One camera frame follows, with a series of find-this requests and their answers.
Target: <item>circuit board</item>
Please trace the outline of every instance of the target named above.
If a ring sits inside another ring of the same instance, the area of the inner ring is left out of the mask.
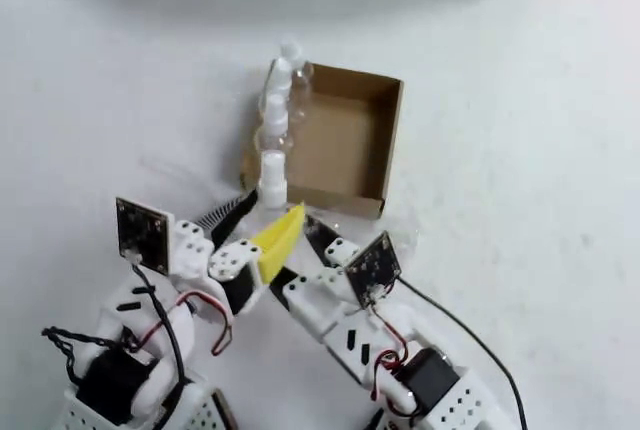
[[[136,203],[116,199],[120,255],[140,255],[140,265],[169,274],[169,215]]]
[[[401,273],[389,234],[382,232],[345,267],[345,272],[360,306],[375,303]]]

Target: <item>cardboard box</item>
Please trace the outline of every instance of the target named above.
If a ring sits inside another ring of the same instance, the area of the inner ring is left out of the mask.
[[[367,218],[382,214],[400,114],[400,80],[314,64],[306,120],[294,129],[289,202]],[[251,145],[242,181],[253,188],[259,158]]]

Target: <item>red wire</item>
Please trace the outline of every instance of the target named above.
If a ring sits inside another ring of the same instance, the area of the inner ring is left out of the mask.
[[[231,325],[229,325],[229,318],[227,316],[227,311],[224,308],[224,305],[222,305],[222,303],[219,300],[213,298],[211,295],[201,292],[200,290],[190,290],[188,292],[180,294],[178,296],[178,299],[176,300],[175,305],[172,307],[172,309],[179,305],[182,305],[189,297],[198,297],[201,300],[203,300],[205,303],[208,303],[209,305],[214,307],[216,310],[218,310],[222,315],[222,318],[224,319],[224,328],[222,330],[222,333],[220,334],[220,337],[218,337],[216,342],[213,344],[213,348],[211,349],[211,353],[213,354],[213,356],[217,357],[224,351],[225,348],[229,346],[229,344],[233,340],[233,331],[232,331]],[[157,322],[153,327],[147,330],[147,332],[144,334],[144,336],[140,340],[140,343],[138,343],[138,348],[144,347],[149,341],[149,339],[151,339],[153,334],[156,331],[158,331],[158,329],[161,327],[162,327],[162,322]],[[224,340],[224,337],[227,335],[227,333],[229,334],[229,341],[220,348],[220,344]]]
[[[402,359],[400,360],[399,364],[404,363],[407,358],[409,358],[409,349],[407,348],[407,341],[404,339],[404,337],[400,334],[400,332],[398,332],[395,327],[393,325],[391,325],[389,322],[387,322],[384,318],[382,318],[378,312],[376,311],[375,307],[371,307],[371,311],[373,312],[373,314],[378,317],[380,320],[382,320],[382,323],[384,323],[384,326],[387,327],[387,330],[389,330],[394,337],[396,337],[398,339],[398,341],[402,344]]]
[[[407,347],[407,341],[400,334],[400,332],[398,332],[398,330],[396,330],[393,325],[382,318],[376,311],[375,307],[372,306],[371,311],[376,317],[382,320],[382,323],[384,323],[384,326],[387,328],[387,330],[389,330],[402,345],[402,358],[400,358],[398,352],[392,349],[382,351],[376,358],[376,361],[373,365],[373,388],[371,389],[371,400],[375,401],[378,399],[378,367],[382,364],[382,366],[387,370],[393,371],[398,369],[407,360],[407,358],[409,358],[409,349]],[[387,357],[393,357],[393,360],[385,362],[384,359]]]

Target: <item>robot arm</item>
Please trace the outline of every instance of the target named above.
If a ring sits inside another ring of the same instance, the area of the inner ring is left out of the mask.
[[[252,240],[241,239],[218,249],[205,238],[202,227],[185,220],[175,222],[166,212],[124,199],[117,200],[117,212],[120,253],[136,272],[144,274],[150,287],[138,278],[140,275],[130,275],[104,302],[94,336],[83,336],[90,343],[77,354],[72,367],[77,385],[72,386],[67,399],[74,406],[72,416],[82,410],[85,420],[103,417],[114,425],[132,417],[131,424],[138,426],[162,414],[162,404],[177,388],[178,380],[177,353],[150,293],[167,313],[183,364],[195,346],[193,313],[221,328],[212,348],[212,354],[218,355],[230,343],[234,320],[251,310],[282,267],[302,228],[304,210],[293,209]],[[53,328],[44,333],[55,332]],[[107,342],[107,347],[100,342]],[[183,387],[184,396],[176,408],[194,395],[193,385]],[[120,393],[127,397],[110,403],[103,388],[122,389]],[[199,388],[196,394],[202,400],[206,385]],[[217,409],[205,415],[222,413]],[[172,413],[170,418],[185,417]]]
[[[328,266],[311,275],[288,272],[274,293],[385,409],[389,420],[381,425],[393,421],[395,427],[388,428],[515,429],[473,370],[450,362],[443,351],[450,348],[446,338],[413,308],[393,299],[397,275],[388,275],[386,281],[382,273],[376,276],[385,258],[384,240],[378,250],[362,251],[334,233],[335,239],[322,250],[318,241],[326,244],[331,230],[310,220],[307,237]],[[319,231],[324,236],[319,238]],[[370,270],[371,285],[358,294],[364,280],[354,278],[353,272]],[[369,303],[362,305],[363,300]]]

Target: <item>bottle cap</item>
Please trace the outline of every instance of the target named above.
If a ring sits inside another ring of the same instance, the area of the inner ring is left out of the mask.
[[[300,70],[305,64],[302,47],[291,36],[286,36],[282,39],[280,43],[280,55],[291,64],[294,70]]]
[[[289,129],[289,112],[287,103],[278,93],[267,94],[264,108],[262,128],[272,137],[278,137],[287,133]]]
[[[265,150],[261,155],[258,195],[266,208],[281,208],[287,204],[286,157],[280,150]]]

